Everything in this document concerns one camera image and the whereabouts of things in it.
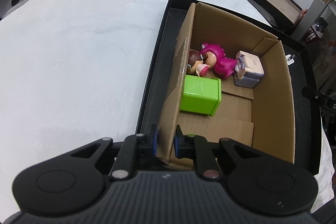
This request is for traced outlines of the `white charger plug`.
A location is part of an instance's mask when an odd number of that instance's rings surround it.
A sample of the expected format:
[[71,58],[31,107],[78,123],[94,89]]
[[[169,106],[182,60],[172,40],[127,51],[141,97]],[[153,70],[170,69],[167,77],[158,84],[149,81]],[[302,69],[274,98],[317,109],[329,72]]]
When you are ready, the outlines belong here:
[[285,58],[288,66],[290,66],[294,63],[295,55],[286,55]]

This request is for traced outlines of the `green plastic box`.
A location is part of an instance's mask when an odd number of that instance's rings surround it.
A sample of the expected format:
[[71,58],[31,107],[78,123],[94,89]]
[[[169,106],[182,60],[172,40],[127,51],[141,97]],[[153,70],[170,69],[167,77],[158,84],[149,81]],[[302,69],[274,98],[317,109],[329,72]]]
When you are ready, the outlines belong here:
[[212,117],[221,100],[220,79],[186,75],[179,110]]

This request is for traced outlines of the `black tray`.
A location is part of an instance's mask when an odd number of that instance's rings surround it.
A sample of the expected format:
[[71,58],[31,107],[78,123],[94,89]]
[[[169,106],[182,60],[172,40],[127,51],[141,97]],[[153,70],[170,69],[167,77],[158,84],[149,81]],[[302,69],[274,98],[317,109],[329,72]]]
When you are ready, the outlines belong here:
[[[158,124],[173,63],[178,31],[191,4],[197,0],[168,0],[146,80],[136,132],[148,133]],[[314,92],[316,83],[306,48],[288,35],[249,16],[229,12],[277,36],[286,54],[294,54],[289,66],[295,110],[295,163],[312,174],[321,163],[321,114]]]

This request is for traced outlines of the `lavender block figurine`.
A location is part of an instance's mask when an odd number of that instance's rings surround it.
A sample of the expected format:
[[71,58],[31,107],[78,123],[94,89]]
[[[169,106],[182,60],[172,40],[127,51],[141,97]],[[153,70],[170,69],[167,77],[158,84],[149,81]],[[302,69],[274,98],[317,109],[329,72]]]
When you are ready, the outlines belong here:
[[248,52],[236,54],[234,82],[236,86],[254,88],[264,77],[264,69],[260,58]]

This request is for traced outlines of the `brown hair pink figurine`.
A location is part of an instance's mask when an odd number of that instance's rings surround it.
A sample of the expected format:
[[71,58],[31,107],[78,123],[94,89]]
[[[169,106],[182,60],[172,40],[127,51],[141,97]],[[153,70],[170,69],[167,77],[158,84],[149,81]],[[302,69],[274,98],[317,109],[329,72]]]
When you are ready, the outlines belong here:
[[187,74],[205,77],[209,72],[210,66],[205,64],[198,51],[190,50],[187,62]]

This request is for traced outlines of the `brown cardboard box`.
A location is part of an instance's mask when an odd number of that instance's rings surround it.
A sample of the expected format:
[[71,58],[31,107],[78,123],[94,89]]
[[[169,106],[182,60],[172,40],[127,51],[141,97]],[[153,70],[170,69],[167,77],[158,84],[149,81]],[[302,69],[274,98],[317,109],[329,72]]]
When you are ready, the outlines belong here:
[[[234,73],[224,79],[213,69],[206,78],[221,80],[222,100],[214,116],[179,110],[189,51],[200,52],[203,43],[221,46],[226,58],[239,51],[256,55],[264,77],[254,88],[235,85]],[[287,162],[295,156],[293,91],[282,42],[260,27],[204,3],[193,3],[179,30],[173,63],[158,124],[157,157],[176,162],[177,125],[184,134],[216,142],[231,138]]]

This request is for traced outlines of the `pink dinosaur figurine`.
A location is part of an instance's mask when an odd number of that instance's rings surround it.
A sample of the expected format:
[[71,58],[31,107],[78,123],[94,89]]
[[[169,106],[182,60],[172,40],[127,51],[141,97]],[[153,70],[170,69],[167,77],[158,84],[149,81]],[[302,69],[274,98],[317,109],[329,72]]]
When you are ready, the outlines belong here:
[[226,58],[225,51],[221,46],[203,43],[199,53],[203,57],[203,62],[209,65],[217,75],[227,79],[234,73],[236,60]]

